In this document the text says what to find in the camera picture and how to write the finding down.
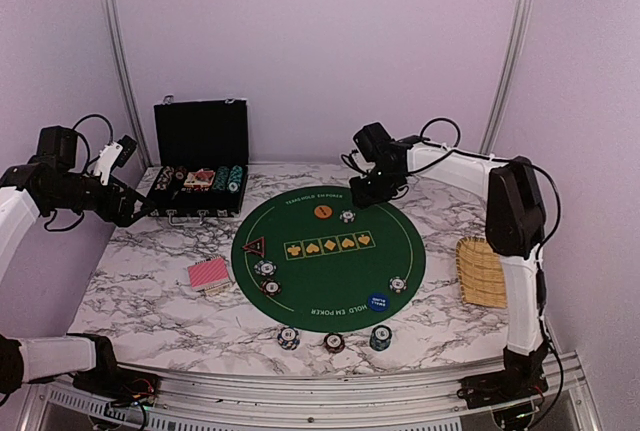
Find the metal pole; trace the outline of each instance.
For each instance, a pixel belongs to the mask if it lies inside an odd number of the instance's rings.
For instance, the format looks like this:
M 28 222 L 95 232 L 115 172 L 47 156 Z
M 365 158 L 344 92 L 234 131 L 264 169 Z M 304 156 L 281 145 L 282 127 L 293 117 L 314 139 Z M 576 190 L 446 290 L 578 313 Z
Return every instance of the metal pole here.
M 533 0 L 516 0 L 516 9 L 513 16 L 513 24 L 511 26 L 511 36 L 507 47 L 507 55 L 502 68 L 502 75 L 493 100 L 489 122 L 485 130 L 480 152 L 489 154 L 493 150 L 493 146 L 498 137 L 498 130 L 504 117 L 511 80 L 518 63 L 518 58 L 522 52 L 524 37 L 527 31 L 529 15 L 531 14 L 531 3 Z
M 120 81 L 120 90 L 124 98 L 127 117 L 134 138 L 138 142 L 138 157 L 140 158 L 140 163 L 144 169 L 146 169 L 151 166 L 151 156 L 142 132 L 140 117 L 133 95 L 133 87 L 131 86 L 131 78 L 129 77 L 129 71 L 127 69 L 116 0 L 102 0 L 102 4 L 111 36 L 111 51 L 115 59 L 116 71 L 118 73 L 118 80 Z

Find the green poker mat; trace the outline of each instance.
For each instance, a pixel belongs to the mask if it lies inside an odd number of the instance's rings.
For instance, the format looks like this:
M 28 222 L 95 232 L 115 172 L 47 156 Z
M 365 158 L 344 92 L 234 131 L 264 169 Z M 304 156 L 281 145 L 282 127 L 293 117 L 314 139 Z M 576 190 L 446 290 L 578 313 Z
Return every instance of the green poker mat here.
M 355 219 L 344 222 L 343 211 Z M 264 257 L 247 251 L 256 243 Z M 276 266 L 273 276 L 256 272 L 261 260 Z M 266 315 L 307 331 L 345 332 L 380 323 L 409 303 L 426 256 L 420 234 L 395 206 L 357 209 L 348 188 L 314 186 L 275 196 L 251 212 L 234 238 L 231 261 L 240 289 Z M 389 288 L 395 277 L 406 280 L 401 293 Z M 265 279 L 280 283 L 280 294 L 263 294 Z

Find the metal frame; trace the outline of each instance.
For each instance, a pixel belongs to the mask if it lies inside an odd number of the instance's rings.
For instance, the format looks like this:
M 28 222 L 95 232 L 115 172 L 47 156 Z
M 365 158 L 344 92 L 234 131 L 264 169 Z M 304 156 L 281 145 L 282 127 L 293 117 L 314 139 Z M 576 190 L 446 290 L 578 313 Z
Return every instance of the metal frame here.
M 482 154 L 489 154 L 492 151 L 498 136 L 500 124 L 504 117 L 511 81 L 513 79 L 518 58 L 522 51 L 525 33 L 529 22 L 529 15 L 531 14 L 532 1 L 533 0 L 516 0 L 507 54 L 505 56 L 502 74 L 500 76 L 500 82 L 498 83 L 496 95 L 491 107 L 489 121 L 480 146 L 480 152 Z M 120 81 L 120 88 L 125 100 L 127 116 L 129 118 L 129 123 L 133 130 L 134 137 L 138 142 L 141 163 L 146 169 L 152 165 L 151 155 L 140 124 L 140 115 L 138 113 L 136 100 L 133 94 L 133 87 L 131 85 L 131 78 L 127 68 L 116 0 L 103 0 L 103 5 L 107 24 L 109 26 L 111 48 L 115 59 L 118 79 Z
M 140 115 L 138 114 L 131 78 L 127 69 L 127 60 L 124 54 L 116 0 L 102 0 L 102 4 L 111 36 L 111 50 L 115 60 L 118 80 L 120 81 L 120 90 L 122 91 L 122 97 L 124 98 L 125 108 L 127 110 L 127 117 L 129 118 L 129 124 L 131 125 L 135 140 L 138 142 L 138 157 L 140 158 L 143 168 L 147 169 L 151 166 L 151 155 L 149 154 L 149 147 L 147 146 L 140 124 Z
M 565 390 L 572 398 L 579 429 L 600 431 L 577 354 L 563 355 L 562 362 Z M 232 376 L 127 367 L 150 370 L 161 378 L 156 402 L 148 409 L 149 431 L 459 431 L 462 429 L 460 418 L 466 415 L 484 414 L 529 401 L 468 410 L 464 401 L 457 398 L 462 377 L 496 371 L 502 367 L 500 358 L 388 375 L 338 377 Z M 546 393 L 549 399 L 558 390 L 559 368 L 550 357 L 544 369 L 550 386 Z M 112 422 L 140 425 L 139 410 L 118 410 L 116 414 L 105 415 L 106 402 L 104 398 L 73 388 L 71 379 L 63 376 L 48 385 L 32 386 L 19 429 L 38 429 L 48 403 Z
M 518 58 L 522 52 L 524 38 L 529 23 L 529 15 L 531 14 L 531 4 L 533 0 L 516 0 L 516 9 L 513 15 L 513 24 L 511 26 L 511 35 L 509 37 L 509 45 L 507 47 L 507 55 L 502 67 L 502 75 L 498 83 L 496 96 L 493 100 L 489 122 L 482 138 L 480 145 L 480 153 L 489 154 L 493 150 L 493 146 L 498 137 L 500 124 L 504 117 L 507 99 L 509 97 L 509 89 L 511 81 L 516 69 Z

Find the blue chip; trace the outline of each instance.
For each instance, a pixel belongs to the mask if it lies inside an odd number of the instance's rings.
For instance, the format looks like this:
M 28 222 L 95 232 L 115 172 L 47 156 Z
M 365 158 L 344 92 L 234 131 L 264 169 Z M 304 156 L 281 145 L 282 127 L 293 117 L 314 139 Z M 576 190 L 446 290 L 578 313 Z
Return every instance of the blue chip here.
M 369 309 L 376 313 L 381 313 L 389 308 L 389 298 L 382 293 L 373 293 L 367 301 Z

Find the orange token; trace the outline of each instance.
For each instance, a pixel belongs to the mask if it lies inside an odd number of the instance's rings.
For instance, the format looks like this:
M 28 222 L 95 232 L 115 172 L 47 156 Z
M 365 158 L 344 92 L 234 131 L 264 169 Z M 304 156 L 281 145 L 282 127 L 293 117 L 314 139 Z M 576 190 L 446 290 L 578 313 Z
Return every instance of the orange token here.
M 316 215 L 316 218 L 329 219 L 333 214 L 333 209 L 326 204 L 322 204 L 313 211 L 313 214 Z

